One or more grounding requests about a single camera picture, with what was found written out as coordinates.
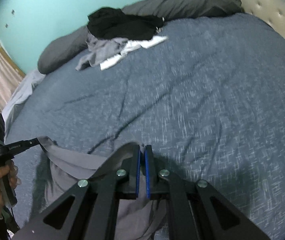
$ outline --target white cloth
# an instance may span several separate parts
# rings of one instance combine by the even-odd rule
[[[129,40],[124,47],[124,49],[121,51],[120,54],[115,55],[114,57],[111,57],[104,62],[100,63],[100,69],[105,70],[108,69],[114,65],[116,65],[119,61],[121,61],[126,55],[134,51],[136,49],[139,49],[143,47],[144,49],[149,49],[159,43],[164,42],[168,39],[168,36],[154,36],[150,41],[131,41]]]
[[[8,135],[11,125],[24,107],[25,102],[32,95],[35,88],[43,81],[45,76],[38,69],[35,69],[25,76],[14,91],[4,110],[1,112],[5,122],[5,138]]]

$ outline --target pile of clothes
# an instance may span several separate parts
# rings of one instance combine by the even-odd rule
[[[155,35],[162,30],[164,19],[153,15],[127,15],[121,9],[104,7],[88,19],[89,54],[79,60],[77,70],[96,65],[101,70],[110,68],[128,52],[141,47],[147,49],[168,39]]]

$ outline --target bed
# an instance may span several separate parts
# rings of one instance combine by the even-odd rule
[[[151,144],[168,169],[208,180],[271,239],[285,239],[285,0],[242,2],[247,13],[170,21],[166,42],[105,71],[75,71],[80,52],[38,85],[6,142],[47,135],[105,157],[129,141]],[[15,164],[23,226],[45,207],[50,175],[40,147]],[[167,238],[164,221],[155,239]]]

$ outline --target metal screw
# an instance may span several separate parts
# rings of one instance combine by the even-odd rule
[[[159,171],[159,175],[161,176],[161,177],[167,177],[167,176],[169,176],[169,170],[161,170],[161,171]]]
[[[197,185],[198,185],[198,187],[206,188],[208,186],[208,182],[201,179],[198,181]]]
[[[127,171],[125,171],[125,170],[123,170],[123,169],[119,169],[119,170],[117,171],[117,175],[118,175],[119,177],[125,176],[126,173],[127,173]]]
[[[88,186],[88,181],[86,179],[81,179],[80,181],[78,181],[78,186],[79,187],[87,187]]]

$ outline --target wall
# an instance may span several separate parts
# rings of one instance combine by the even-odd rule
[[[86,24],[88,14],[102,6],[121,8],[136,1],[0,0],[0,41],[13,61],[28,73],[37,67],[47,44]]]

